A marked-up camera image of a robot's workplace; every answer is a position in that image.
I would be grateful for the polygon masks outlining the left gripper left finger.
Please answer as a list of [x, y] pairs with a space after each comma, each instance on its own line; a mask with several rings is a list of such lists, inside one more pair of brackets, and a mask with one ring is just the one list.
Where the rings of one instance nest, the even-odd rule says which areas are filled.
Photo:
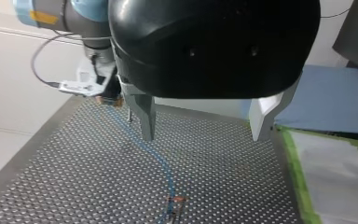
[[155, 137], [157, 115], [154, 97], [139, 90], [123, 76], [119, 76], [118, 80], [127, 106], [140, 120], [143, 139], [152, 141]]

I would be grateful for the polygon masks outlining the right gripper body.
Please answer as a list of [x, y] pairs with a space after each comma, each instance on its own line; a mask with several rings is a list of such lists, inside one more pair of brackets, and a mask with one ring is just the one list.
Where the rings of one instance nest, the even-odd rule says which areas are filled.
[[121, 86], [115, 74], [113, 74], [110, 79], [107, 79], [107, 77], [98, 76], [98, 83], [104, 85], [104, 90], [100, 94], [101, 97], [117, 99], [121, 94]]

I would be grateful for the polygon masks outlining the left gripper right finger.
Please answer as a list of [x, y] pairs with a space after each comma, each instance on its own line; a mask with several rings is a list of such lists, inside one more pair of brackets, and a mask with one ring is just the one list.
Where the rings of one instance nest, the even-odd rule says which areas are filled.
[[251, 101], [248, 116], [254, 141], [269, 139], [275, 118], [291, 104], [299, 80], [300, 78], [285, 91]]

